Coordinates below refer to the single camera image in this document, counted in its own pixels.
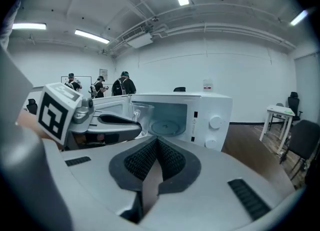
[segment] ceiling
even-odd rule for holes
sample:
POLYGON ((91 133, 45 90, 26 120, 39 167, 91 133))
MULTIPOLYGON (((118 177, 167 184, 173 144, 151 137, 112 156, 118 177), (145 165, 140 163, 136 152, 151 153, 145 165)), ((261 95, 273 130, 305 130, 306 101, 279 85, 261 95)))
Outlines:
POLYGON ((295 0, 189 2, 180 6, 178 0, 21 0, 15 22, 46 23, 47 30, 14 30, 10 40, 85 47, 117 57, 131 47, 122 36, 140 26, 154 42, 181 33, 218 31, 260 37, 289 50, 305 33, 303 24, 289 25, 302 11, 295 0), (110 43, 77 36, 76 29, 110 43))

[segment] black shirt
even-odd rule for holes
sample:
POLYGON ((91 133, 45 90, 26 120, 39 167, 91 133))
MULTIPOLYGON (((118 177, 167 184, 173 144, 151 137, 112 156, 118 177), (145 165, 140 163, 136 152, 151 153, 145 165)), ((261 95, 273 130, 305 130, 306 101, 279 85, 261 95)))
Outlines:
POLYGON ((77 82, 73 82, 71 85, 73 86, 73 89, 75 91, 80 88, 80 85, 77 82))
POLYGON ((103 84, 102 82, 97 82, 95 85, 95 90, 98 92, 98 95, 96 96, 96 98, 103 98, 104 97, 104 94, 101 92, 100 88, 103 88, 103 84))
POLYGON ((120 81, 123 83, 125 88, 126 94, 135 94, 136 93, 136 86, 130 78, 120 77, 120 81))

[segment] chair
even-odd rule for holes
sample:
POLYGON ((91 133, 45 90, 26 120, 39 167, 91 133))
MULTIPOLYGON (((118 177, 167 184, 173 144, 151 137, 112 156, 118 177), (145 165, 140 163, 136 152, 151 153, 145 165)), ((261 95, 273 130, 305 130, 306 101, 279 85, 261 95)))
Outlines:
POLYGON ((288 97, 288 106, 294 112, 295 116, 292 118, 292 122, 300 121, 300 115, 303 113, 299 111, 298 114, 298 106, 299 106, 300 99, 298 99, 298 93, 291 92, 290 97, 288 97))
POLYGON ((177 87, 173 91, 174 92, 185 92, 186 91, 186 87, 177 87))
MULTIPOLYGON (((282 104, 282 103, 277 103, 276 106, 284 107, 284 104, 282 104)), ((269 131, 271 130, 271 125, 272 125, 272 120, 273 120, 273 118, 281 119, 281 120, 283 120, 283 122, 285 121, 285 118, 282 117, 281 114, 276 114, 276 115, 272 114, 269 131)))
POLYGON ((297 170, 297 172, 292 176, 292 180, 298 172, 304 167, 306 161, 310 158, 312 153, 317 147, 318 141, 320 138, 320 126, 314 122, 302 120, 291 129, 291 139, 289 146, 286 151, 282 154, 280 158, 280 164, 284 162, 287 158, 289 151, 295 153, 300 158, 290 171, 290 173, 296 168, 300 160, 302 163, 297 170))
POLYGON ((36 104, 36 101, 33 98, 28 99, 29 104, 26 105, 26 108, 31 114, 36 115, 38 110, 38 105, 36 104))

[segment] table surface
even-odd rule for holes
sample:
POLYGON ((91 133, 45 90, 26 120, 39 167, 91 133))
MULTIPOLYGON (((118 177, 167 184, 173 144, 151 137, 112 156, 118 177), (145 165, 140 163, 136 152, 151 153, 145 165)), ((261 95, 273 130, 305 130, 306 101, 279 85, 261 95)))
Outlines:
POLYGON ((267 108, 269 111, 281 113, 288 116, 295 116, 295 113, 289 107, 279 106, 279 105, 269 105, 267 108))
POLYGON ((229 125, 222 152, 236 158, 268 180, 283 196, 295 191, 279 160, 244 125, 229 125))

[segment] white microwave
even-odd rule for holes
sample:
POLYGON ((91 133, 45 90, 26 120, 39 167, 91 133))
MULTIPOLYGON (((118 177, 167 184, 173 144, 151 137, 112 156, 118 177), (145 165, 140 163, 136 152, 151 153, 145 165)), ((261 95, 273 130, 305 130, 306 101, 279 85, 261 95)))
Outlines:
POLYGON ((148 133, 174 137, 221 151, 226 139, 232 98, 207 92, 141 93, 95 98, 94 110, 131 118, 130 104, 154 106, 148 133))

